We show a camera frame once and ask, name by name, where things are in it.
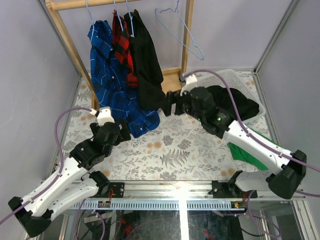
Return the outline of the black shirt wire hanger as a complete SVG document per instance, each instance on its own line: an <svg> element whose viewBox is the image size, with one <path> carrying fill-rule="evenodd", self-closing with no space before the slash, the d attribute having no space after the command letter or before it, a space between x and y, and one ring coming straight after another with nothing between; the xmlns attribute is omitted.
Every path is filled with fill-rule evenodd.
<svg viewBox="0 0 320 240"><path fill-rule="evenodd" d="M133 17L131 15L131 10L130 10L130 6L129 6L128 0L125 0L125 4L126 4L126 7L127 7L127 13L128 13L129 20L130 20L131 37L134 38L135 37L135 33L134 33Z"/></svg>

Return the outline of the light blue wire hanger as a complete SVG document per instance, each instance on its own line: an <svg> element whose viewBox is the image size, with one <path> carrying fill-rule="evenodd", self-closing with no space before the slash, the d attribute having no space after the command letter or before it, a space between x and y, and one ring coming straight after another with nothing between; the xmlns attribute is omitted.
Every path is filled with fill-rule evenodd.
<svg viewBox="0 0 320 240"><path fill-rule="evenodd" d="M158 22L169 32L169 34L182 45L182 56L186 57L187 53L191 53L200 61L205 59L202 49L195 44L194 37L191 34L191 23L188 19L192 17L192 13L188 14L191 9L191 1L183 0L185 3L184 10L187 13L181 14L180 0L175 2L174 7L166 9L155 8L154 15Z"/></svg>

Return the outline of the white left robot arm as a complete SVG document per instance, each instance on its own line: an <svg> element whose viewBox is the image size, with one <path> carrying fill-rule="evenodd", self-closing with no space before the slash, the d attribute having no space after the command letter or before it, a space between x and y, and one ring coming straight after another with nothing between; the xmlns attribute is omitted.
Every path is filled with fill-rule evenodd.
<svg viewBox="0 0 320 240"><path fill-rule="evenodd" d="M55 171L38 188L24 197L14 196L8 205L30 238L41 235L62 212L90 197L116 197L123 194L122 183L111 183L101 171L92 168L110 156L114 146L131 139L125 119L120 125L106 122L90 125L93 138L77 144Z"/></svg>

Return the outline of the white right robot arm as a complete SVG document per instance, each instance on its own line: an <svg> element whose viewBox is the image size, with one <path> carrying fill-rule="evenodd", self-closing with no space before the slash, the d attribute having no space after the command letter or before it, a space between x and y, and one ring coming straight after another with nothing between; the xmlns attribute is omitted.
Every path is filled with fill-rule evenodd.
<svg viewBox="0 0 320 240"><path fill-rule="evenodd" d="M218 107L205 87L166 94L166 116L175 105L175 115L187 114L198 120L211 135L240 147L267 167L264 171L239 171L228 184L228 192L240 197L245 192L270 190L282 199L292 198L306 175L307 156L284 149L245 126L228 111Z"/></svg>

